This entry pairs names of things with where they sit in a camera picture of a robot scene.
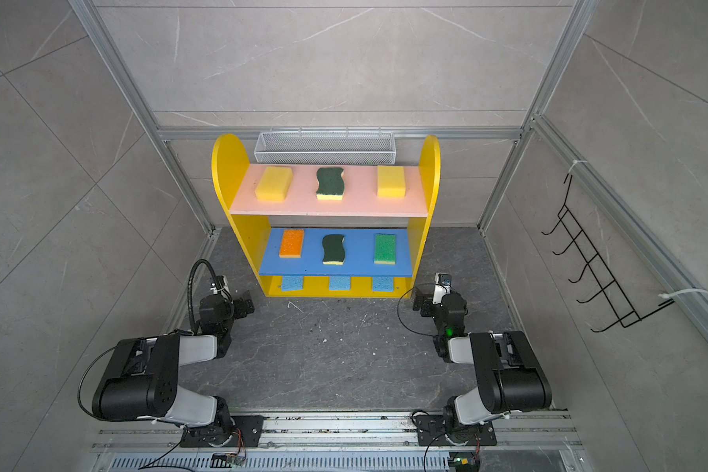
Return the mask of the blue sponge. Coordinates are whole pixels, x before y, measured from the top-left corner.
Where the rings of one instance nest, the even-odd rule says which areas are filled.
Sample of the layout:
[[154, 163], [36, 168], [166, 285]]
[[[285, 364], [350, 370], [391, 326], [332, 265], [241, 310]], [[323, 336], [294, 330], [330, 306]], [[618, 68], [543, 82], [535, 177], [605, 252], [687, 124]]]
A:
[[351, 289], [350, 277], [330, 277], [328, 279], [329, 291], [349, 291]]
[[393, 293], [395, 280], [392, 277], [373, 277], [372, 290], [379, 293]]
[[281, 277], [281, 291], [295, 292], [304, 289], [304, 277], [301, 275], [285, 275]]

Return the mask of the light green sponge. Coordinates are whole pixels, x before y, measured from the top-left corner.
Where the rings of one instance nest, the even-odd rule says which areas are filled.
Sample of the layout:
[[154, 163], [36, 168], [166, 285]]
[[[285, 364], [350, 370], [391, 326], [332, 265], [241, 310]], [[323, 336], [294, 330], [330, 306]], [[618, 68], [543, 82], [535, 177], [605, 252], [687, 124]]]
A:
[[388, 266], [396, 264], [396, 236], [394, 234], [377, 234], [375, 236], [374, 263]]

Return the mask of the orange sponge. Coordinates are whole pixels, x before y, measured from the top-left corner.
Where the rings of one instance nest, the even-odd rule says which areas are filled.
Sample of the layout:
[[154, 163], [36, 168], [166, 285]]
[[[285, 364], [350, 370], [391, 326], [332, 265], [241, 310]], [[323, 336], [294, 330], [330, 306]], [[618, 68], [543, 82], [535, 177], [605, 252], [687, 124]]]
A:
[[305, 230], [285, 229], [281, 235], [278, 255], [281, 259], [300, 259], [303, 252]]

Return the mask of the dark green sponge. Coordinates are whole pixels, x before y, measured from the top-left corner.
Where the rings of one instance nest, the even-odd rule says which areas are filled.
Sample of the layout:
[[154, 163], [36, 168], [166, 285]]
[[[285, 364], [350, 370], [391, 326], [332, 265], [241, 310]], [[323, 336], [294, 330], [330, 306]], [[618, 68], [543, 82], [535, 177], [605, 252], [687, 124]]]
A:
[[345, 192], [342, 167], [321, 167], [317, 170], [318, 189], [316, 197], [319, 201], [342, 201]]
[[328, 234], [322, 239], [323, 264], [325, 266], [342, 266], [345, 262], [345, 247], [343, 234]]

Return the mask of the yellow sponge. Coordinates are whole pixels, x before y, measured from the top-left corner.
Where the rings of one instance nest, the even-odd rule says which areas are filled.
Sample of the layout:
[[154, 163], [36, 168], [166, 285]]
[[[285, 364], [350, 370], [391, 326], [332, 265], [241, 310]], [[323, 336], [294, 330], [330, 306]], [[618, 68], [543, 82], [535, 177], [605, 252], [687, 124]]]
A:
[[291, 168], [267, 166], [255, 188], [255, 196], [260, 202], [284, 202], [292, 181]]
[[381, 199], [402, 199], [406, 195], [406, 178], [402, 166], [377, 168], [377, 194]]

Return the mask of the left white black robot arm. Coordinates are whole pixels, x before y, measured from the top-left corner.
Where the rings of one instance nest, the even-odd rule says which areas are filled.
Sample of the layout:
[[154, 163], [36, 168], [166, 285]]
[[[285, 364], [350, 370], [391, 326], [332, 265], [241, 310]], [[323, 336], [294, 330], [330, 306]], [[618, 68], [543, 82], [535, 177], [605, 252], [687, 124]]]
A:
[[238, 299], [218, 292], [200, 302], [198, 334], [121, 340], [92, 396], [92, 416], [107, 422], [157, 420], [191, 430], [231, 429], [226, 401], [181, 387], [179, 372], [187, 365], [223, 358], [234, 322], [253, 312], [248, 291]]

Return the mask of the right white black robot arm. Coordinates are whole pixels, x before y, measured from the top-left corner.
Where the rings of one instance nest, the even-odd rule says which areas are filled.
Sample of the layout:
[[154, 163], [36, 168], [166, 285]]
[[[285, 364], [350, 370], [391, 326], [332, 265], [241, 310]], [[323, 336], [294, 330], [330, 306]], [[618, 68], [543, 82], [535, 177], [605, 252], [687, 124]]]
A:
[[433, 321], [430, 336], [438, 356], [448, 364], [473, 368], [475, 387], [453, 397], [442, 411], [448, 433], [491, 423], [513, 412], [545, 410], [553, 392], [524, 332], [468, 332], [466, 300], [446, 285], [428, 294], [415, 287], [412, 309]]

